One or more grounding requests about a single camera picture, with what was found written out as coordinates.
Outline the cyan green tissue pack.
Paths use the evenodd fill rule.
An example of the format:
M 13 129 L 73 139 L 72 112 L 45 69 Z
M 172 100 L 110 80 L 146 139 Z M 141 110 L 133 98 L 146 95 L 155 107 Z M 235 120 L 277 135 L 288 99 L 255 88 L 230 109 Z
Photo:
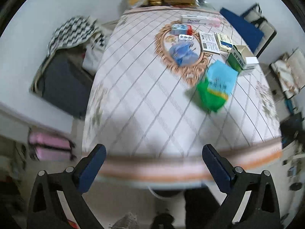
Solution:
M 237 76 L 236 70 L 219 60 L 207 68 L 203 80 L 197 84 L 198 95 L 205 111 L 216 113 L 225 105 Z

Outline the green white carton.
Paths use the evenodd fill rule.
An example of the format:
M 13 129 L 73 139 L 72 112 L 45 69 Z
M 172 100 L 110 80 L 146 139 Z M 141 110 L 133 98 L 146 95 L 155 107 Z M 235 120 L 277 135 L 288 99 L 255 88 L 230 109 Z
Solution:
M 227 56 L 226 63 L 237 71 L 239 76 L 251 74 L 259 66 L 258 59 L 248 46 L 233 45 Z

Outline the blue plastic bag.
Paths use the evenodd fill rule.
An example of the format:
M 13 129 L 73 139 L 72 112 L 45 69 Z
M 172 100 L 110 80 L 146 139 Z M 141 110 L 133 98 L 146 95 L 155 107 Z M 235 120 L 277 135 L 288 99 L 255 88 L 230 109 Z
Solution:
M 171 58 L 179 67 L 192 65 L 198 60 L 199 56 L 193 52 L 192 46 L 191 41 L 180 41 L 169 49 Z

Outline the blue red small box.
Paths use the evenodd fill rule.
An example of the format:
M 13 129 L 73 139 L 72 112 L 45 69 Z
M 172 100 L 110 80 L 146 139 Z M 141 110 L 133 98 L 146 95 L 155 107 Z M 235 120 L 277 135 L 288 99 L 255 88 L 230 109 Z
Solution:
M 192 35 L 192 26 L 191 25 L 186 25 L 186 24 L 172 24 L 171 25 L 171 30 L 170 30 L 171 35 Z

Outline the white Doctor toothpaste box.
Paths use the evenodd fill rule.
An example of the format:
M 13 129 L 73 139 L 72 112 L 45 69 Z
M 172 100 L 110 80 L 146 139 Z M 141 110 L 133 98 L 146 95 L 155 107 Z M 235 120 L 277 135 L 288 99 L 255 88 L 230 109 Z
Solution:
M 183 24 L 204 25 L 209 27 L 220 27 L 221 21 L 218 18 L 199 15 L 181 15 L 180 21 Z

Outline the pink suitcase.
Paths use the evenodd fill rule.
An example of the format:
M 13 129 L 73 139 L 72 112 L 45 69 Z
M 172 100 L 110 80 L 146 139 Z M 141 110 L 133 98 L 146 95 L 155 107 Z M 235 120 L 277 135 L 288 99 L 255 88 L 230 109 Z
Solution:
M 74 161 L 74 143 L 62 136 L 45 132 L 28 135 L 29 156 L 36 161 Z

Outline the beige cloth bag pile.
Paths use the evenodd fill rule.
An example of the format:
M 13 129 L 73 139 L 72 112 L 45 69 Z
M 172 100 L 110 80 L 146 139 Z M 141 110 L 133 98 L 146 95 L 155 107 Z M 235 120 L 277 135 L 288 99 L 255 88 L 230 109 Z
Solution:
M 272 63 L 270 67 L 286 99 L 298 95 L 304 88 L 304 53 L 300 48 L 291 55 L 283 54 L 282 58 Z

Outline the floral patterned tablecloth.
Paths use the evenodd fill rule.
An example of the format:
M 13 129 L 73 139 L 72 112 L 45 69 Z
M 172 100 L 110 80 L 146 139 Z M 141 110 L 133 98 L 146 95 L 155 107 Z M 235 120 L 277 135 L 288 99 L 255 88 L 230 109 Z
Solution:
M 187 67 L 168 54 L 177 42 L 171 27 L 182 15 L 220 20 L 218 27 L 193 26 L 192 50 L 199 58 Z M 237 78 L 218 112 L 202 109 L 196 85 L 227 54 L 203 52 L 200 33 L 224 33 L 244 44 L 216 11 L 147 7 L 123 13 L 95 75 L 85 118 L 83 155 L 98 143 L 107 149 L 101 177 L 156 185 L 209 180 L 205 144 L 245 170 L 281 158 L 280 124 L 260 67 Z

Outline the cream blue medicine box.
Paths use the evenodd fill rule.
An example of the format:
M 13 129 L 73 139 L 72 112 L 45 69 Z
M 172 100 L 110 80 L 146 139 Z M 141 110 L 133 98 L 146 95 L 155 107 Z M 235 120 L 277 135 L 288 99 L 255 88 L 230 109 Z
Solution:
M 220 51 L 229 53 L 232 49 L 233 43 L 228 35 L 222 33 L 215 33 L 215 38 Z

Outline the white printed medicine box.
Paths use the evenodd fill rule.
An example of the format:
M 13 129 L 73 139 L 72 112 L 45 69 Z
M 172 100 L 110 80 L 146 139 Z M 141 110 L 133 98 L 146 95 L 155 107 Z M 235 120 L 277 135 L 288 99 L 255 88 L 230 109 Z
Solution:
M 211 53 L 211 54 L 220 54 L 220 50 L 215 38 L 214 34 L 204 33 L 202 31 L 199 32 L 199 37 L 201 41 L 201 47 L 203 52 Z

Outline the white plastic bag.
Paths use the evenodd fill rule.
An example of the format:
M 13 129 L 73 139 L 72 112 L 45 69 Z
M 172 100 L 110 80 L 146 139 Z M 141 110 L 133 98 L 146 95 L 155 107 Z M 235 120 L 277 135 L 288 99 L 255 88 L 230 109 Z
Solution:
M 90 75 L 94 76 L 99 69 L 100 61 L 104 53 L 104 47 L 98 43 L 89 42 L 86 45 L 85 57 L 82 67 Z

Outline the black white checkered cloth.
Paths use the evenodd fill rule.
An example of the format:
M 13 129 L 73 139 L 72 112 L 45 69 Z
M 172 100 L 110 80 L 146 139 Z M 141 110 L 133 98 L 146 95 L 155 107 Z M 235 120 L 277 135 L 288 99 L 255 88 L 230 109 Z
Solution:
M 111 32 L 102 26 L 100 22 L 89 16 L 75 16 L 58 27 L 52 34 L 47 45 L 47 57 L 57 50 L 71 49 L 91 42 L 93 45 L 105 49 Z

